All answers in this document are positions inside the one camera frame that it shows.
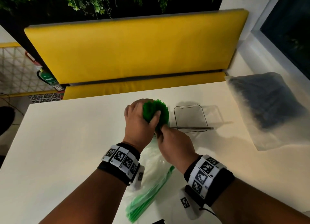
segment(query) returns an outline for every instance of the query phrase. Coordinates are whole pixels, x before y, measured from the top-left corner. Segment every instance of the yellow seat cushion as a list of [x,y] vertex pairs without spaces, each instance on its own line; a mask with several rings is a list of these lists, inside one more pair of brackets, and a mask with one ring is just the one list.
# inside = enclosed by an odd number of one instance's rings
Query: yellow seat cushion
[[227,69],[248,11],[33,26],[25,33],[59,83]]
[[192,74],[118,83],[70,86],[63,100],[225,81],[224,72]]

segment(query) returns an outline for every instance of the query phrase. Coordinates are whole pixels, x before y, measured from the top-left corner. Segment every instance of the person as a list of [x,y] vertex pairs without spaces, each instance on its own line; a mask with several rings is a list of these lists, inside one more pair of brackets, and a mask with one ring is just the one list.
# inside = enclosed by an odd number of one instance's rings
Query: person
[[[149,99],[135,101],[125,109],[123,142],[139,153],[152,140],[161,113],[156,112],[150,123],[147,123],[143,119],[143,104],[147,101]],[[182,174],[199,157],[191,139],[167,125],[161,128],[161,133],[157,133],[157,140],[164,158]],[[125,189],[123,181],[106,171],[96,169],[40,224],[112,223]],[[224,189],[211,208],[223,224],[310,224],[310,218],[304,214],[237,178]]]

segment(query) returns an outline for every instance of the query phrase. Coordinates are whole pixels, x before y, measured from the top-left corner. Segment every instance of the person's right hand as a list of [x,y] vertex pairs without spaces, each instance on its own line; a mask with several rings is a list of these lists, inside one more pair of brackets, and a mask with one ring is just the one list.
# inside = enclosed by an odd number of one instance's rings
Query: person's right hand
[[182,174],[199,157],[189,136],[166,124],[162,126],[161,133],[157,132],[157,141],[163,157]]

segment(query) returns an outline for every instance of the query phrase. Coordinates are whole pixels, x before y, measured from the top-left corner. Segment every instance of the hand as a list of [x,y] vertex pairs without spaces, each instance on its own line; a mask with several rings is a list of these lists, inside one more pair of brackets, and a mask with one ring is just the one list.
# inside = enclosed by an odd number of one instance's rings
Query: hand
[[166,124],[162,126],[161,133],[157,133],[157,141],[163,157],[182,174],[199,157],[189,136]]
[[123,142],[135,147],[140,153],[151,142],[159,122],[161,111],[157,111],[150,123],[143,118],[143,105],[152,99],[140,99],[125,109],[125,137]]

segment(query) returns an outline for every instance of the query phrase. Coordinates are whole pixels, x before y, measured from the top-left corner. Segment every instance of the plastic bag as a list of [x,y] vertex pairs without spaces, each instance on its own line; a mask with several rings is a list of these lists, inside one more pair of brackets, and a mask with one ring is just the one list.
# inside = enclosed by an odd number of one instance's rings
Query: plastic bag
[[278,73],[225,77],[257,150],[310,145],[310,114]]
[[124,195],[129,203],[126,216],[131,222],[135,222],[152,203],[174,169],[161,155],[156,138],[144,148],[139,163],[145,167],[141,189],[132,192],[129,187]]

